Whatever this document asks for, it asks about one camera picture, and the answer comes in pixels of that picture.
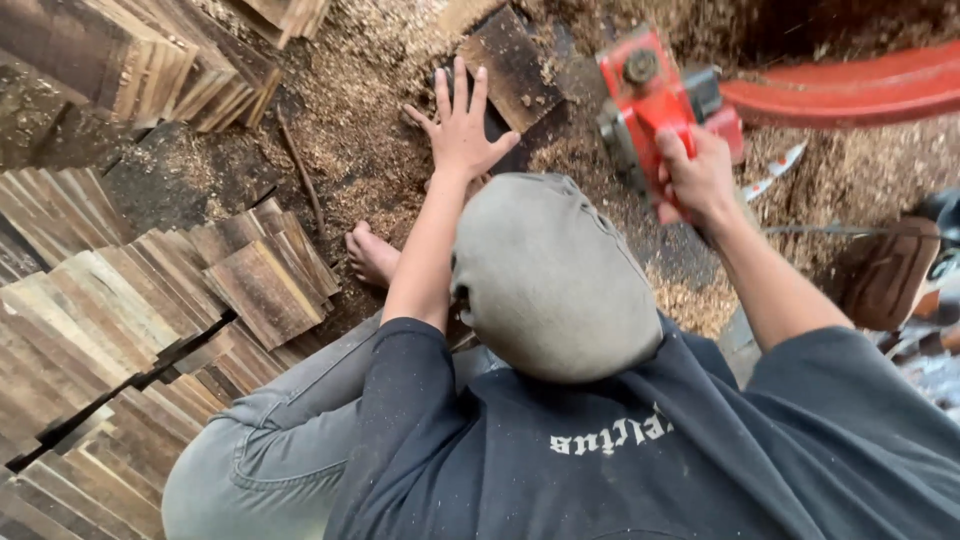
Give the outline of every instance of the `hand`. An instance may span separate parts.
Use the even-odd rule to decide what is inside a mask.
[[[466,186],[473,178],[490,170],[507,152],[520,142],[520,134],[509,132],[496,142],[488,142],[484,134],[483,115],[487,108],[487,68],[477,70],[473,83],[473,99],[467,110],[467,67],[464,59],[457,57],[453,61],[454,92],[453,105],[450,106],[446,74],[437,70],[434,77],[437,92],[437,115],[440,123],[434,123],[420,111],[409,105],[403,109],[417,120],[433,147],[433,161],[436,166],[433,183],[456,183]]]
[[[693,225],[708,232],[742,216],[733,196],[733,168],[730,147],[723,138],[700,126],[691,125],[697,157],[691,160],[686,155],[684,143],[675,132],[657,133],[657,146],[663,156],[660,164],[660,181],[655,192],[661,199],[677,200],[689,213]],[[681,220],[681,212],[664,200],[654,201],[657,217],[661,223]]]

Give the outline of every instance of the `black t-shirt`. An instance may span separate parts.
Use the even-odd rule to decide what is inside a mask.
[[[609,379],[504,369],[458,397],[444,337],[388,322],[326,537],[960,538],[960,429],[860,333],[781,343],[740,392],[663,324]]]

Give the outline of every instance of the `red electric planer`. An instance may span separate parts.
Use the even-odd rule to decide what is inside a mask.
[[[689,125],[697,123],[722,136],[733,162],[743,161],[743,122],[720,96],[713,66],[674,67],[657,33],[646,26],[597,55],[610,99],[597,125],[619,172],[641,197],[650,201],[649,183],[658,180],[658,130],[677,132],[691,158],[697,154]],[[676,200],[668,201],[685,211]]]

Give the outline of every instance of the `wooden stick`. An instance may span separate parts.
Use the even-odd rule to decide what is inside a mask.
[[[314,191],[313,182],[310,181],[310,175],[306,173],[306,167],[303,166],[303,161],[300,160],[300,154],[297,152],[297,147],[294,146],[294,139],[290,136],[290,130],[287,129],[287,122],[283,119],[283,114],[280,113],[280,107],[276,108],[276,121],[280,124],[280,132],[283,134],[283,139],[286,140],[287,147],[290,148],[290,155],[300,171],[300,183],[303,185],[303,189],[306,191],[307,197],[310,198],[310,205],[313,207],[313,215],[317,218],[317,234],[320,236],[320,239],[326,239],[324,211],[320,208],[320,201],[317,199],[317,192]]]

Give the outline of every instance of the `person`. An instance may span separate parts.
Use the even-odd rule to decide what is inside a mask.
[[[750,225],[722,139],[692,127],[690,160],[675,134],[657,134],[664,166],[650,180],[660,220],[680,217],[664,202],[675,195],[747,313],[763,356],[742,391],[712,341],[656,311],[623,236],[569,178],[501,175],[464,206],[469,180],[511,143],[484,136],[485,73],[469,106],[460,60],[455,73],[452,104],[438,73],[437,123],[408,109],[436,171],[402,253],[363,226],[349,240],[353,263],[389,290],[363,398],[349,405],[350,450],[335,479],[305,483],[337,484],[317,511],[325,538],[955,534],[960,429]],[[459,387],[444,341],[451,295],[467,300],[484,356],[512,369],[488,362]],[[237,422],[214,420],[201,437],[218,423]],[[256,461],[243,444],[204,459],[214,446],[180,461]],[[296,440],[274,446],[286,467],[318,463]],[[180,466],[171,483],[185,483]],[[166,527],[184,513],[168,513],[165,496]]]

